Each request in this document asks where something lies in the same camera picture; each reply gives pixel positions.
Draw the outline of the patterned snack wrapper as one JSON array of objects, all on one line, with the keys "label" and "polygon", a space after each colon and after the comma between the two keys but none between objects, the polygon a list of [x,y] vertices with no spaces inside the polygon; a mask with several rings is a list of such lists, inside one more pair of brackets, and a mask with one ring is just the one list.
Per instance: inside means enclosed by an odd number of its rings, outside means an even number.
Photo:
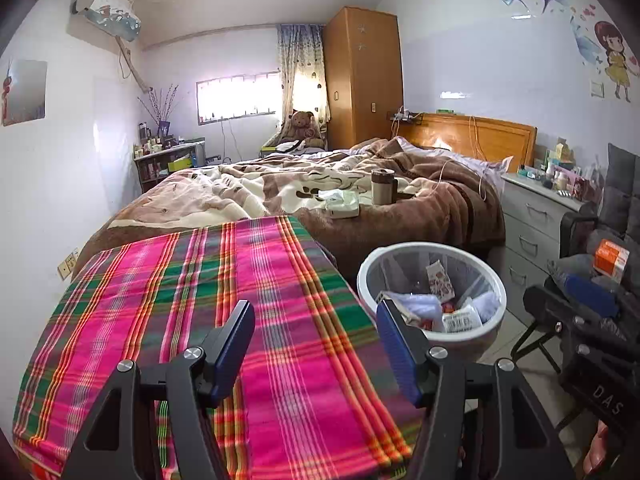
[{"label": "patterned snack wrapper", "polygon": [[442,304],[453,300],[456,293],[449,275],[442,263],[437,260],[426,267],[426,276],[430,293],[438,298]]}]

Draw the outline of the white trash bin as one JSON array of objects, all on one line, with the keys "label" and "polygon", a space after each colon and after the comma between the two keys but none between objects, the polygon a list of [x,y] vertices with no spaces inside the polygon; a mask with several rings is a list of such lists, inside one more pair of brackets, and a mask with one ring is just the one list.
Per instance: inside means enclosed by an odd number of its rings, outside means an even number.
[{"label": "white trash bin", "polygon": [[401,321],[469,362],[495,342],[506,313],[498,274],[480,258],[442,244],[375,249],[360,266],[357,290],[370,312],[393,301]]}]

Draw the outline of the black chair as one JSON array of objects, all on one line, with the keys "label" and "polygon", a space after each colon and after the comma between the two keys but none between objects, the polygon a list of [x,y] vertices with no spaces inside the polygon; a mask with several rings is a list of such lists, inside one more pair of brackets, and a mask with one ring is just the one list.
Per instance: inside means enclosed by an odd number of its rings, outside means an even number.
[{"label": "black chair", "polygon": [[[592,259],[600,241],[612,240],[630,251],[625,273],[615,296],[624,310],[624,326],[634,326],[639,340],[639,157],[615,145],[608,147],[608,174],[597,214],[570,212],[561,221],[561,251],[557,259]],[[561,296],[550,275],[544,287]],[[529,333],[541,330],[541,337],[529,342],[521,337],[511,351],[518,361],[535,350],[544,350],[555,336],[535,319]],[[561,385],[562,359],[551,363]]]}]

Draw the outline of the orange white small box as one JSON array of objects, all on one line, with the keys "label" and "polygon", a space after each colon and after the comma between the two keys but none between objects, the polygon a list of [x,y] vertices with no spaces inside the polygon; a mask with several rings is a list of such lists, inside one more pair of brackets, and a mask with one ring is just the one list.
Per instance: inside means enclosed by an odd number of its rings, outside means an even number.
[{"label": "orange white small box", "polygon": [[594,270],[602,275],[607,276],[617,284],[622,282],[630,251],[623,248],[619,244],[615,244],[612,240],[605,238],[594,253],[593,267]]}]

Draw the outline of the grey nightstand drawers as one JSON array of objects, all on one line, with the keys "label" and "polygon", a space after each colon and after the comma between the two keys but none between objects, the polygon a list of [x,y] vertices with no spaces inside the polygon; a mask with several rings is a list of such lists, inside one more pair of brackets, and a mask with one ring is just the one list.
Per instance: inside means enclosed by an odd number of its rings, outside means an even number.
[{"label": "grey nightstand drawers", "polygon": [[489,264],[506,289],[506,308],[528,325],[533,318],[525,311],[524,292],[530,285],[543,283],[548,278],[547,261],[559,257],[563,217],[593,211],[593,204],[564,197],[519,174],[509,172],[502,180],[506,241],[491,251]]}]

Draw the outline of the wooden headboard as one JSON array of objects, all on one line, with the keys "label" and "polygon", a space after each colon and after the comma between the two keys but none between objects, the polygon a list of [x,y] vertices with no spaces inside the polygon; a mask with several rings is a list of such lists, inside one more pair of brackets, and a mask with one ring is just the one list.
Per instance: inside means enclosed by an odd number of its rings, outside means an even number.
[{"label": "wooden headboard", "polygon": [[515,172],[533,165],[537,129],[485,117],[421,113],[401,122],[396,134],[418,148],[449,148],[485,162],[512,157],[508,171]]}]

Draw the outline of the brown beige blanket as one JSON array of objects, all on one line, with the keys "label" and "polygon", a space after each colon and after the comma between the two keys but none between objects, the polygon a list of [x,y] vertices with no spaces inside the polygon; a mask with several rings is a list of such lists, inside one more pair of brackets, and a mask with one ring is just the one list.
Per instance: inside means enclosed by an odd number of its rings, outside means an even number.
[{"label": "brown beige blanket", "polygon": [[401,136],[351,148],[183,169],[142,194],[89,238],[76,266],[102,250],[195,228],[293,216],[352,278],[375,248],[433,242],[484,258],[506,240],[504,162]]}]

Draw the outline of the brown teddy bear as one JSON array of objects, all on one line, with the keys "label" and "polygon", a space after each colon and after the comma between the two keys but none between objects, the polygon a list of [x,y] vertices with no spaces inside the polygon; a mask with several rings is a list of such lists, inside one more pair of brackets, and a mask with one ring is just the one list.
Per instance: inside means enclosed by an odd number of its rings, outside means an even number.
[{"label": "brown teddy bear", "polygon": [[281,143],[294,142],[303,148],[326,148],[326,138],[314,118],[313,112],[294,112],[286,121]]}]

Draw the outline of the wooden wardrobe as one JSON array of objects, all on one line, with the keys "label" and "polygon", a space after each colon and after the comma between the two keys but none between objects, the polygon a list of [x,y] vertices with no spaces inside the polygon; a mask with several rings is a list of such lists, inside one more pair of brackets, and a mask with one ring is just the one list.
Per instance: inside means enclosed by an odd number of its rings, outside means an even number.
[{"label": "wooden wardrobe", "polygon": [[395,15],[345,6],[322,32],[331,150],[392,136],[404,104]]}]

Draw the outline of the floral curtain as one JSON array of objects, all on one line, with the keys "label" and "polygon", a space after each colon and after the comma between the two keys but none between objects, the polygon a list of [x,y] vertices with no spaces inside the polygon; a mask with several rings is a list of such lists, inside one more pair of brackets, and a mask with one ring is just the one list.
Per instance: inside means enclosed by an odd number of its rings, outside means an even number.
[{"label": "floral curtain", "polygon": [[294,112],[311,112],[321,131],[331,118],[322,32],[318,24],[279,24],[282,122]]}]

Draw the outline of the dried branches vase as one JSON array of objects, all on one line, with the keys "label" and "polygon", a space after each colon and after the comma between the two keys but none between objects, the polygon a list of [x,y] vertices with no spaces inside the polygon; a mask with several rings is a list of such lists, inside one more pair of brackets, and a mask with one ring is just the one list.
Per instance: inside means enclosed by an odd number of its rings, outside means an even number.
[{"label": "dried branches vase", "polygon": [[142,98],[138,98],[143,109],[157,126],[157,135],[161,138],[169,136],[169,117],[175,109],[179,89],[178,84],[170,84],[167,89],[150,87]]}]

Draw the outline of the window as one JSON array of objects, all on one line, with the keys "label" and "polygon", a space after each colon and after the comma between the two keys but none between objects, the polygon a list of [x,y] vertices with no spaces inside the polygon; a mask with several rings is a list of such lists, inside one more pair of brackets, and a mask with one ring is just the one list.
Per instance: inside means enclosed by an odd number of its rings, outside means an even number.
[{"label": "window", "polygon": [[200,81],[196,84],[198,124],[278,114],[281,98],[279,72]]}]

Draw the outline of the cartoon girl wall sticker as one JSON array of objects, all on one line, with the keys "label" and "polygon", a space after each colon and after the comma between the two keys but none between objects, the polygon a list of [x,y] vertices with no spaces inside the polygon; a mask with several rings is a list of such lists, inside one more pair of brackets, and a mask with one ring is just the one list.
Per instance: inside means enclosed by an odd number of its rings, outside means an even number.
[{"label": "cartoon girl wall sticker", "polygon": [[628,64],[622,33],[614,24],[607,21],[598,21],[594,25],[594,33],[600,45],[604,47],[605,50],[606,60],[608,61],[608,66],[605,67],[605,73],[614,84],[614,96],[620,100],[622,98],[620,92],[624,92],[625,101],[630,103],[629,75],[639,77],[639,71],[634,70]]}]

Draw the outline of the silver wall poster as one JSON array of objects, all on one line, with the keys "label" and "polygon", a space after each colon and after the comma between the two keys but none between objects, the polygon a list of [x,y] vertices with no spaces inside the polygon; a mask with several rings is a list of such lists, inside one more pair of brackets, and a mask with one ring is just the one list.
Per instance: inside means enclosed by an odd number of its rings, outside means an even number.
[{"label": "silver wall poster", "polygon": [[47,70],[46,61],[15,60],[9,64],[2,82],[2,125],[46,117]]}]

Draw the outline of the wall air conditioner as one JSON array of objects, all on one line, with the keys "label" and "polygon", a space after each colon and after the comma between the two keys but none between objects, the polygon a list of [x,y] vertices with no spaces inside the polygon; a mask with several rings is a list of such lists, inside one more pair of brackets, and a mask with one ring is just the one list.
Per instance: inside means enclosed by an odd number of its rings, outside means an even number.
[{"label": "wall air conditioner", "polygon": [[140,36],[142,23],[129,0],[72,0],[70,13],[81,15],[107,35],[128,42]]}]

